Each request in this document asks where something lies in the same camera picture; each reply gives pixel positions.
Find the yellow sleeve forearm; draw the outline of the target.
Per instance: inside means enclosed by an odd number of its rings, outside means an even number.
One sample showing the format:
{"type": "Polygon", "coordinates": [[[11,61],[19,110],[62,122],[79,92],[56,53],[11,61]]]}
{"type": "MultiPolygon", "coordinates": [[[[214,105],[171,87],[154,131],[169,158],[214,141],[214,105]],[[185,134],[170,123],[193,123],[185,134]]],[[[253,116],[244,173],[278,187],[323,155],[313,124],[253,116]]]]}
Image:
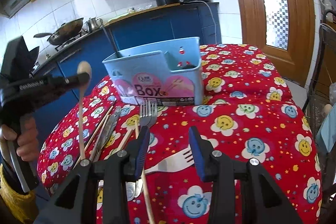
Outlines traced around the yellow sleeve forearm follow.
{"type": "Polygon", "coordinates": [[[6,181],[6,176],[1,164],[1,223],[34,223],[39,214],[35,192],[17,193],[6,181]]]}

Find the person's left hand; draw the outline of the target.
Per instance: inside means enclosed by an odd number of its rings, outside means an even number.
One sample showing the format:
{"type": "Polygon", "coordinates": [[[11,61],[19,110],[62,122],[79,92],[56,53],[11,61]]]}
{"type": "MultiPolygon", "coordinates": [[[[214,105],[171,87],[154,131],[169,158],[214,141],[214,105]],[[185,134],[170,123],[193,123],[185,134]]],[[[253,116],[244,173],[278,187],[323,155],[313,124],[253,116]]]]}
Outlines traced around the person's left hand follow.
{"type": "Polygon", "coordinates": [[[1,125],[1,155],[5,162],[13,166],[11,161],[7,143],[9,141],[17,141],[17,155],[23,161],[34,161],[39,155],[38,130],[34,118],[31,115],[26,115],[21,118],[21,135],[9,128],[7,125],[1,125]]]}

